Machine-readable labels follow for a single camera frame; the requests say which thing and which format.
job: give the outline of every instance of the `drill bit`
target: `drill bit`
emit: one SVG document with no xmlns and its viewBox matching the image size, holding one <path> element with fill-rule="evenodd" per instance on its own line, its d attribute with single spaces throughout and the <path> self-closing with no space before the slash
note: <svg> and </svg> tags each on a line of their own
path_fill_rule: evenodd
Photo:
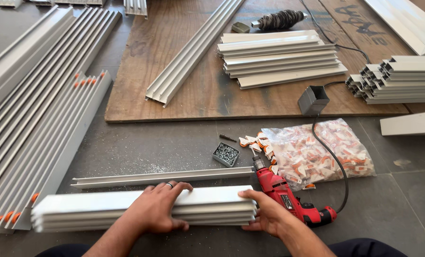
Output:
<svg viewBox="0 0 425 257">
<path fill-rule="evenodd" d="M 231 140 L 231 141 L 233 141 L 233 142 L 237 142 L 236 140 L 234 140 L 234 139 L 232 139 L 232 138 L 230 138 L 229 136 L 226 136 L 226 135 L 224 135 L 224 134 L 219 134 L 219 137 L 220 138 L 225 138 L 225 139 L 228 139 L 228 140 Z"/>
</svg>

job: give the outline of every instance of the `finger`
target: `finger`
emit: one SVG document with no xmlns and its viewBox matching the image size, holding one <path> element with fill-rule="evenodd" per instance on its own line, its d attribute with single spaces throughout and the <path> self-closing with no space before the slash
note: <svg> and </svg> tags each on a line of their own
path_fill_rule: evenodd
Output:
<svg viewBox="0 0 425 257">
<path fill-rule="evenodd" d="M 173 230 L 182 229 L 183 231 L 189 230 L 189 223 L 181 219 L 173 219 Z"/>
<path fill-rule="evenodd" d="M 150 192 L 150 191 L 154 190 L 154 188 L 155 188 L 154 186 L 148 186 L 144 189 L 144 192 Z"/>
<path fill-rule="evenodd" d="M 160 191 L 164 186 L 166 185 L 166 183 L 165 182 L 162 182 L 162 183 L 160 183 L 160 184 L 158 184 L 155 188 L 154 188 L 154 190 L 156 190 L 156 191 Z"/>
<path fill-rule="evenodd" d="M 173 187 L 172 190 L 170 190 L 171 206 L 175 203 L 176 198 L 179 196 L 179 194 L 184 189 L 188 189 L 189 191 L 192 191 L 193 190 L 193 186 L 191 184 L 189 184 L 189 183 L 179 182 L 175 187 Z"/>
<path fill-rule="evenodd" d="M 251 189 L 239 191 L 238 195 L 243 198 L 250 198 L 257 202 L 265 200 L 268 196 L 264 192 L 258 192 Z"/>
<path fill-rule="evenodd" d="M 170 183 L 172 186 L 173 186 L 173 188 L 178 184 L 176 181 L 174 181 L 174 180 L 171 180 L 170 182 L 168 182 L 168 183 Z M 170 187 L 170 185 L 168 185 L 168 184 L 165 184 L 165 186 L 162 188 L 162 190 L 171 190 L 172 188 Z"/>
<path fill-rule="evenodd" d="M 246 231 L 262 231 L 262 224 L 260 222 L 255 222 L 252 224 L 249 224 L 248 226 L 241 226 L 243 230 Z"/>
</svg>

